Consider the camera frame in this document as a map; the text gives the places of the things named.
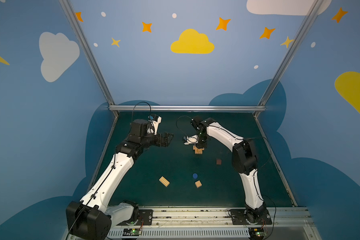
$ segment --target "wooden block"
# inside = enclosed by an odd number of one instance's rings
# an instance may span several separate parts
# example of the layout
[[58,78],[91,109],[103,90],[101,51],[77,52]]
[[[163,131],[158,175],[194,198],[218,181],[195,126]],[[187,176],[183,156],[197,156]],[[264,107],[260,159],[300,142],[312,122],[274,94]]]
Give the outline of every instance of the wooden block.
[[168,187],[169,182],[168,182],[168,180],[165,179],[165,177],[161,177],[161,178],[159,179],[159,181],[160,181],[162,184],[164,184],[165,187]]
[[204,148],[197,148],[195,145],[193,146],[193,150],[195,151],[195,154],[203,154]]
[[199,188],[202,186],[202,183],[200,182],[200,180],[198,180],[197,182],[195,182],[195,185],[197,188]]

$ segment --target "green tabletop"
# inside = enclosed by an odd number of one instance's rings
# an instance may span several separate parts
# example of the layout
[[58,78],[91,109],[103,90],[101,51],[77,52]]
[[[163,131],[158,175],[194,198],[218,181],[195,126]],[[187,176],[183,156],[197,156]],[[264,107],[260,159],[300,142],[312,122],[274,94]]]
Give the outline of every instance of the green tabletop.
[[[135,112],[134,119],[147,119],[148,112]],[[269,152],[261,133],[250,113],[178,113],[161,112],[158,132],[169,132],[174,138],[169,147],[152,146],[137,159],[126,173],[109,205],[118,205],[123,200],[137,202],[140,206],[219,206],[244,207],[245,194],[239,174],[231,165],[231,151],[216,139],[208,142],[203,154],[195,154],[193,145],[184,145],[184,134],[177,129],[176,120],[182,116],[214,118],[221,126],[244,137],[255,139],[259,154],[259,166],[269,159]],[[127,137],[130,129],[131,112],[121,112],[117,120],[104,160],[99,169],[100,177],[109,165],[115,147]],[[189,118],[180,118],[178,126],[188,136],[195,135]],[[170,184],[165,187],[159,179],[165,177]],[[292,203],[272,160],[258,170],[262,195],[273,200],[277,207],[291,207]],[[202,186],[196,188],[200,180]],[[273,203],[264,198],[267,206]]]

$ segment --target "blue wall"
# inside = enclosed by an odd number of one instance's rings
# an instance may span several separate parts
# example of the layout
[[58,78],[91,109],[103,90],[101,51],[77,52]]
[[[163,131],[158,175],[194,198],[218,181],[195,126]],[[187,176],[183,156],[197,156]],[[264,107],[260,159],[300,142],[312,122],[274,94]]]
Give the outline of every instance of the blue wall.
[[[237,105],[230,94],[243,94],[273,77],[287,51],[281,44],[287,36],[293,39],[304,19],[254,14],[242,0],[71,2],[81,12],[80,24],[116,104],[144,99],[160,105]],[[226,31],[216,30],[220,17],[231,19]],[[142,31],[142,22],[152,23],[151,32]],[[265,27],[275,30],[260,39]],[[172,52],[171,44],[189,28],[206,34],[215,49]],[[119,47],[111,45],[112,38],[120,40]],[[265,89],[261,85],[254,99]],[[258,103],[239,100],[240,105]]]
[[43,32],[77,42],[57,0],[0,1],[0,239],[62,237],[114,119],[81,49],[46,81]]
[[[348,13],[337,23],[331,19],[340,8]],[[298,204],[308,207],[323,240],[360,239],[351,231],[360,229],[360,109],[335,87],[350,71],[360,73],[360,0],[332,0],[259,115]],[[349,88],[358,84],[351,78]]]

